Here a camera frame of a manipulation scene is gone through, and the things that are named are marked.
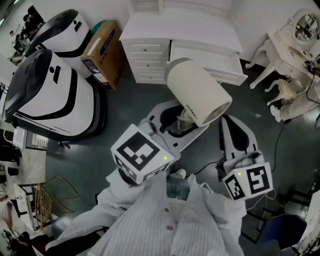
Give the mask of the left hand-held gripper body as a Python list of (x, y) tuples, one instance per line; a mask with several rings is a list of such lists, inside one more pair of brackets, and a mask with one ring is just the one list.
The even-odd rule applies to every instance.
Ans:
[(120, 177), (129, 185), (150, 180), (181, 157), (147, 118), (138, 126), (131, 124), (110, 150)]

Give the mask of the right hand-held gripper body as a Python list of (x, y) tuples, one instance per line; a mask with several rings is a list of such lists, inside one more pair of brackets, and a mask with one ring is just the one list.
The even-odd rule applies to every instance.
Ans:
[(224, 186), (234, 201), (244, 201), (273, 190), (271, 167), (260, 150), (227, 160), (223, 163), (226, 173)]

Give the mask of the cream hair dryer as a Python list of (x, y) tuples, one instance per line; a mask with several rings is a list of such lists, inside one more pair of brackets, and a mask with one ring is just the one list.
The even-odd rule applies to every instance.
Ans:
[(177, 130), (205, 127), (219, 118), (231, 105), (232, 97), (195, 60), (183, 57), (165, 69), (167, 87), (183, 110), (177, 115)]

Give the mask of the person's right forearm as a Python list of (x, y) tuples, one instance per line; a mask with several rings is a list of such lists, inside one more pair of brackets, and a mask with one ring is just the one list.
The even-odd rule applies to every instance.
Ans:
[(247, 214), (245, 201), (232, 200), (224, 194), (209, 193), (205, 196), (205, 203), (218, 226), (228, 256), (244, 256), (239, 237), (242, 218)]

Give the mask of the white drawer with knob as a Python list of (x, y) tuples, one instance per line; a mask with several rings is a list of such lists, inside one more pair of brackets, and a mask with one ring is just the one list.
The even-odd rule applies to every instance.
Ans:
[(125, 47), (125, 51), (134, 56), (138, 55), (156, 55), (156, 56), (162, 56), (166, 55), (168, 53), (169, 49), (169, 43), (134, 43), (134, 44), (128, 44)]
[(165, 72), (164, 71), (150, 71), (150, 70), (138, 70), (133, 71), (133, 75), (137, 81), (143, 83), (148, 81), (150, 84), (153, 83), (165, 83)]
[(167, 65), (167, 59), (163, 57), (129, 57), (128, 62), (132, 70), (163, 71)]

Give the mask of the white chest of drawers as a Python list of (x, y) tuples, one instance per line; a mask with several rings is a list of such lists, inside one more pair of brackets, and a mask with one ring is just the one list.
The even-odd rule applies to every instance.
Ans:
[[(244, 0), (126, 0), (129, 20), (120, 41), (127, 59), (158, 57), (170, 61), (172, 40), (214, 47), (221, 52), (243, 51), (235, 20)], [(165, 55), (131, 55), (128, 44), (169, 43)]]

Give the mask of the person's jeans leg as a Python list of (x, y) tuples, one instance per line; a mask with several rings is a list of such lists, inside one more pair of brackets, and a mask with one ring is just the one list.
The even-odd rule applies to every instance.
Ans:
[(168, 198), (187, 201), (190, 193), (188, 181), (181, 176), (171, 174), (166, 178), (166, 194)]

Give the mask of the dark blue chair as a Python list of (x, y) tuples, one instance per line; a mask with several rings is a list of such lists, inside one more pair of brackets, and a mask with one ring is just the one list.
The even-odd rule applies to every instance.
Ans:
[(307, 228), (307, 222), (298, 215), (282, 214), (268, 219), (261, 218), (263, 223), (256, 245), (276, 241), (281, 250), (298, 244)]

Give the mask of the striped white shirt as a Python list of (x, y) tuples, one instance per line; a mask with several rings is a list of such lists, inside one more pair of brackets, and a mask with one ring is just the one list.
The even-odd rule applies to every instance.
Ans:
[(205, 196), (216, 193), (185, 177), (187, 201), (168, 198), (165, 172), (144, 182), (143, 194), (111, 226), (47, 244), (47, 256), (228, 256)]

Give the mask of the brown cardboard box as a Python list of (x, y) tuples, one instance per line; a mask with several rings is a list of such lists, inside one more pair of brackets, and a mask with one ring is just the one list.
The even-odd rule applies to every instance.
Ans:
[(92, 36), (80, 57), (91, 74), (108, 91), (116, 91), (127, 57), (120, 42), (120, 30), (115, 20), (104, 21)]

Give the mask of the ornate white vanity table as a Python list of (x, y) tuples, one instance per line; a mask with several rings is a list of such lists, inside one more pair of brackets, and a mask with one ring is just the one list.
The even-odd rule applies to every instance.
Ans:
[(288, 19), (286, 25), (276, 32), (267, 32), (267, 40), (255, 53), (246, 69), (253, 67), (262, 52), (266, 53), (269, 64), (250, 85), (254, 89), (272, 72), (278, 72), (288, 79), (299, 81), (303, 87), (307, 86), (313, 76), (308, 72), (306, 61), (315, 61), (320, 55), (320, 37), (311, 46), (302, 47), (293, 37), (294, 16)]

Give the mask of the teal round object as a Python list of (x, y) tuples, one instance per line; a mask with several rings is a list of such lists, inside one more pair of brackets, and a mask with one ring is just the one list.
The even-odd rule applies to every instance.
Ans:
[(97, 32), (97, 30), (100, 28), (100, 26), (101, 26), (104, 22), (106, 22), (106, 20), (102, 20), (102, 21), (98, 22), (97, 24), (95, 24), (95, 25), (93, 26), (93, 28), (92, 28), (92, 30), (91, 30), (92, 35), (94, 35), (94, 34)]

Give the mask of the white slatted box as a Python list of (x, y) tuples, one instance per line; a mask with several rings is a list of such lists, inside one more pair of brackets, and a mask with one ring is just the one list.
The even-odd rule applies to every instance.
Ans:
[(22, 150), (46, 151), (48, 140), (45, 136), (17, 127), (14, 129), (12, 144)]

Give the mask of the small white black robot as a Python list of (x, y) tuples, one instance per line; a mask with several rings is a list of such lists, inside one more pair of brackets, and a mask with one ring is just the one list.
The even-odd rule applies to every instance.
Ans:
[(40, 49), (49, 49), (84, 79), (91, 76), (81, 56), (92, 39), (92, 31), (75, 9), (65, 10), (47, 21), (24, 52), (26, 57)]

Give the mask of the gold leaf-shaped frame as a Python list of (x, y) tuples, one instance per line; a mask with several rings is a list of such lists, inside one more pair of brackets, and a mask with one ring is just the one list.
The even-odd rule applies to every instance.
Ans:
[(51, 200), (52, 213), (56, 215), (71, 214), (75, 210), (73, 204), (79, 198), (76, 189), (64, 177), (56, 175), (45, 181), (45, 192)]

